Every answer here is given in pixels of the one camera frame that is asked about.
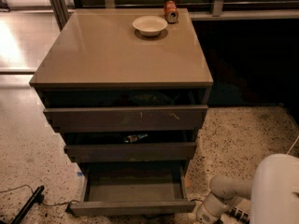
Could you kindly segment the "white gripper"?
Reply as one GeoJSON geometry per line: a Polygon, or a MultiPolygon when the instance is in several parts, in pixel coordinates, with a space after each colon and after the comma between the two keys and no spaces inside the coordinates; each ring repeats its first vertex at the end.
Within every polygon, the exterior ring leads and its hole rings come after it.
{"type": "Polygon", "coordinates": [[[200,224],[215,224],[230,207],[231,199],[223,199],[210,192],[199,205],[196,220],[200,224]]]}

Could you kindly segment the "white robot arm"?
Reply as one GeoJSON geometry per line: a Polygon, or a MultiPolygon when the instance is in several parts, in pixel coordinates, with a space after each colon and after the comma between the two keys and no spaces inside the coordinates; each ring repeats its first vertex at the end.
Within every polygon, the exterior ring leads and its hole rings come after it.
{"type": "Polygon", "coordinates": [[[249,224],[299,224],[299,159],[274,154],[258,165],[252,180],[215,175],[196,211],[200,224],[215,224],[243,199],[250,200],[249,224]]]}

